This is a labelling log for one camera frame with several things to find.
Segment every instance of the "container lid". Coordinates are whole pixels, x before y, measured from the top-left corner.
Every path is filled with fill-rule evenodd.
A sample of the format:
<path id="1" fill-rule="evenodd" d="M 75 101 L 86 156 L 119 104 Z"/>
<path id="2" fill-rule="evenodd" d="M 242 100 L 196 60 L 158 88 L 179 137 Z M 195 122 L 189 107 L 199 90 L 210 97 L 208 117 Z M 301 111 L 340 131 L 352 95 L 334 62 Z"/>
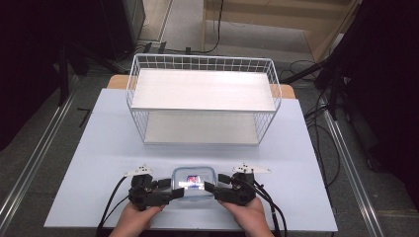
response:
<path id="1" fill-rule="evenodd" d="M 179 167 L 173 171 L 172 189 L 185 189 L 181 200 L 201 200 L 212 198 L 213 194 L 204 189 L 204 182 L 216 186 L 215 171 L 212 167 Z"/>

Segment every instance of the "metal rail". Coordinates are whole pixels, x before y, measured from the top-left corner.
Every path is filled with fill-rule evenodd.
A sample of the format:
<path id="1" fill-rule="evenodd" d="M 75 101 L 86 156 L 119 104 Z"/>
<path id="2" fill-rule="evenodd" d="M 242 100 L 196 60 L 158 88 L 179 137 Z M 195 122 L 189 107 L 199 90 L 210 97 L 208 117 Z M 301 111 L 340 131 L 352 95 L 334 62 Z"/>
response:
<path id="1" fill-rule="evenodd" d="M 37 173 L 38 168 L 41 165 L 44 155 L 46 154 L 49 146 L 51 145 L 56 132 L 58 131 L 62 121 L 65 118 L 65 115 L 68 112 L 68 109 L 71 106 L 71 103 L 74 98 L 74 93 L 79 84 L 79 79 L 77 76 L 74 76 L 70 82 L 70 86 L 74 88 L 67 100 L 63 105 L 55 111 L 51 121 L 49 122 L 45 132 L 43 133 L 40 141 L 38 142 L 37 147 L 31 155 L 28 163 L 26 164 L 23 172 L 21 173 L 18 181 L 13 187 L 12 191 L 9 192 L 5 201 L 2 204 L 0 210 L 0 236 L 5 236 L 6 230 L 9 227 L 10 222 L 13 219 L 22 199 L 25 196 L 32 180 L 34 179 L 35 174 Z"/>
<path id="2" fill-rule="evenodd" d="M 320 103 L 325 103 L 325 99 L 320 99 Z M 360 207 L 361 214 L 367 224 L 370 236 L 383 237 L 384 233 L 378 222 L 376 211 L 370 201 L 370 198 L 364 188 L 363 182 L 358 175 L 357 169 L 353 162 L 352 156 L 346 146 L 345 140 L 343 139 L 342 132 L 339 128 L 338 121 L 333 120 L 332 116 L 328 112 L 324 113 L 327 125 L 331 131 L 333 139 L 336 142 L 342 163 L 354 192 L 355 198 L 357 199 L 358 206 Z"/>

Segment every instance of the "wooden shelf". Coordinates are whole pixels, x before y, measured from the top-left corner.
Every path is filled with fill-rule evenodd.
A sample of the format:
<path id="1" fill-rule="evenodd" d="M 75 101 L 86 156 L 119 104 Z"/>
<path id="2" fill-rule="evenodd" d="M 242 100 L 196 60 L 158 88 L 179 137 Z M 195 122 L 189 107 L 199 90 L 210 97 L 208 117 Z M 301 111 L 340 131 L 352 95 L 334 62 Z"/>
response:
<path id="1" fill-rule="evenodd" d="M 266 73 L 141 69 L 131 108 L 274 113 L 274 99 Z"/>

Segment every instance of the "power cord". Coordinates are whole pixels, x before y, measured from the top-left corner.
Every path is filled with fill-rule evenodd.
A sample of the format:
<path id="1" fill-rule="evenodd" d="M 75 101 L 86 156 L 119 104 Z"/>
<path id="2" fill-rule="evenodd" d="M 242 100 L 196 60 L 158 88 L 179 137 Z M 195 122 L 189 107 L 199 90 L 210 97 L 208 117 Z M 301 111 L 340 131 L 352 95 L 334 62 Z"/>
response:
<path id="1" fill-rule="evenodd" d="M 274 202 L 272 201 L 271 197 L 263 189 L 263 186 L 261 186 L 261 185 L 258 184 L 257 185 L 257 188 L 255 188 L 254 186 L 250 185 L 249 183 L 247 183 L 245 181 L 238 180 L 238 179 L 236 181 L 238 181 L 239 183 L 241 183 L 243 185 L 246 185 L 247 187 L 249 187 L 250 189 L 252 189 L 256 194 L 258 194 L 261 198 L 263 198 L 265 201 L 268 202 L 268 204 L 271 206 L 271 209 L 276 210 L 280 214 L 281 219 L 283 221 L 283 225 L 284 225 L 284 233 L 285 233 L 284 235 L 285 235 L 285 237 L 287 237 L 288 236 L 288 229 L 287 229 L 287 222 L 286 222 L 286 219 L 284 217 L 284 214 L 281 211 L 281 209 L 276 204 L 274 204 Z M 281 232 L 279 230 L 279 225 L 278 225 L 278 219 L 277 219 L 276 214 L 275 214 L 274 211 L 272 211 L 272 217 L 273 217 L 274 225 L 275 225 L 275 228 L 276 228 L 275 232 L 276 232 L 277 236 L 280 236 L 281 237 Z"/>
<path id="2" fill-rule="evenodd" d="M 114 207 L 114 209 L 112 209 L 112 211 L 111 211 L 111 213 L 107 216 L 107 212 L 108 212 L 108 209 L 109 209 L 109 207 L 110 207 L 110 205 L 111 205 L 111 202 L 112 202 L 112 199 L 114 199 L 114 195 L 115 195 L 115 193 L 117 192 L 117 190 L 118 190 L 118 188 L 120 187 L 120 185 L 123 183 L 123 181 L 126 179 L 126 177 L 122 177 L 121 179 L 120 179 L 120 181 L 118 182 L 118 184 L 115 186 L 115 188 L 114 188 L 114 191 L 112 192 L 112 194 L 111 194 L 111 197 L 109 198 L 109 200 L 108 200 L 108 204 L 106 205 L 106 208 L 105 208 L 105 211 L 104 211 L 104 214 L 102 215 L 102 219 L 101 219 L 101 222 L 99 222 L 99 225 L 98 225 L 98 227 L 96 228 L 96 237 L 99 237 L 100 236 L 100 234 L 101 234 L 101 231 L 102 231 L 102 228 L 103 228 L 103 226 L 104 226 L 104 224 L 105 224 L 105 221 L 108 219 L 108 217 L 111 215 L 111 213 L 117 208 L 117 206 L 119 205 L 119 204 L 121 204 L 126 198 L 124 198 L 122 201 L 120 201 L 115 207 Z"/>

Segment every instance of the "white shelf board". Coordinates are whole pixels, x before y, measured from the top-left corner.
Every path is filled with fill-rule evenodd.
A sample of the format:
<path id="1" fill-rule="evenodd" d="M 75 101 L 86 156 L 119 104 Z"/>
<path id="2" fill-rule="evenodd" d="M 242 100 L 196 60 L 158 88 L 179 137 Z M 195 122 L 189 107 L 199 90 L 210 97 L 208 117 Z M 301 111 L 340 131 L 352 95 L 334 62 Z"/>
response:
<path id="1" fill-rule="evenodd" d="M 231 111 L 274 113 L 266 73 L 141 69 L 134 110 Z"/>
<path id="2" fill-rule="evenodd" d="M 151 112 L 145 143 L 259 143 L 253 114 Z"/>

